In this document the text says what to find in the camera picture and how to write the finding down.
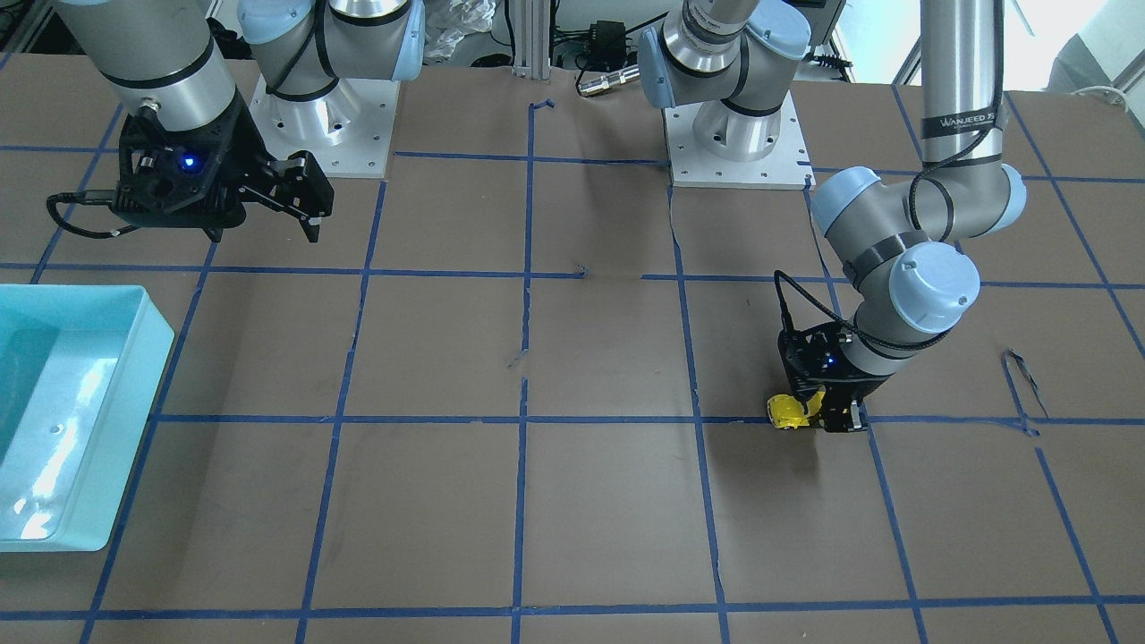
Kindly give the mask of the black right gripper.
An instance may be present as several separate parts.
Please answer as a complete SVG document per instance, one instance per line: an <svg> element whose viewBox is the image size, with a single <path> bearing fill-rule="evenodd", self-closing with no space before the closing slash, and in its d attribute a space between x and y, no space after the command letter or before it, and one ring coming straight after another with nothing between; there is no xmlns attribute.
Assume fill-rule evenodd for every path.
<svg viewBox="0 0 1145 644"><path fill-rule="evenodd" d="M111 212L139 228L202 229L213 241L244 223L242 201L289 215L310 243L331 215L335 189L311 152L273 159L240 91L213 121L169 131L139 107L119 136Z"/></svg>

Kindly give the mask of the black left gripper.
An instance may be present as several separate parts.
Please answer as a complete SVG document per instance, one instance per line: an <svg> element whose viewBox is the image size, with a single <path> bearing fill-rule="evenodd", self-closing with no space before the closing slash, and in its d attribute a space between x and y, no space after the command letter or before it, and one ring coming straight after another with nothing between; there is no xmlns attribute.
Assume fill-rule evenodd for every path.
<svg viewBox="0 0 1145 644"><path fill-rule="evenodd" d="M793 400L802 413L819 413L819 390L826 390L821 405L821 425L829 433L867 432L864 396L887 375L872 375L846 358L840 325L814 325L807 330L782 329L777 333L777 354L784 363Z"/></svg>

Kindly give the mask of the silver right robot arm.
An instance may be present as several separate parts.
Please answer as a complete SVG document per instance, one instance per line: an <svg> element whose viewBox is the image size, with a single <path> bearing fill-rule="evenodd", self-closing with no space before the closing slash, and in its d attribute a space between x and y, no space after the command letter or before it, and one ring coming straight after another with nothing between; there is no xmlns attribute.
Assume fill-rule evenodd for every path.
<svg viewBox="0 0 1145 644"><path fill-rule="evenodd" d="M114 188L48 197L61 229L109 239L196 229L218 242L246 204L289 215L310 243L335 189L318 158L361 139L356 81L413 81L421 1L242 1L240 28L198 1L55 1L126 116Z"/></svg>

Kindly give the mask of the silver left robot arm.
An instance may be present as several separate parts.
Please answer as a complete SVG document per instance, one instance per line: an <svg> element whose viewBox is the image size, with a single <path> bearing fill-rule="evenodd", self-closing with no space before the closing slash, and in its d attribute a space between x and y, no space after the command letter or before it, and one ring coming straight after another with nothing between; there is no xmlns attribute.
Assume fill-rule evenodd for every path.
<svg viewBox="0 0 1145 644"><path fill-rule="evenodd" d="M807 330L781 311L777 351L791 393L768 401L777 429L860 431L864 398L976 303L979 272L956 242L1002 231L1025 209L1022 176L1001 159L1005 3L924 1L919 40L919 172L889 183L850 167L810 202L861 304ZM772 147L747 129L777 124L807 53L810 24L793 5L684 1L640 34L638 69L652 107L700 105L706 150L755 162Z"/></svg>

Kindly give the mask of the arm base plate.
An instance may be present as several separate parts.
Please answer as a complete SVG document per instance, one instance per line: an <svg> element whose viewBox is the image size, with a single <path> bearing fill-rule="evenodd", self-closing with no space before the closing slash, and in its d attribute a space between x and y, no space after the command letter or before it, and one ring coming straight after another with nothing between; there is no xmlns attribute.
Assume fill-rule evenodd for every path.
<svg viewBox="0 0 1145 644"><path fill-rule="evenodd" d="M384 179L390 155L400 81L341 79L326 97L271 97L259 79L250 113L268 151L279 159L308 150L327 178Z"/></svg>
<svg viewBox="0 0 1145 644"><path fill-rule="evenodd" d="M663 111L672 183L716 189L814 188L793 99L777 113L751 117L720 101Z"/></svg>

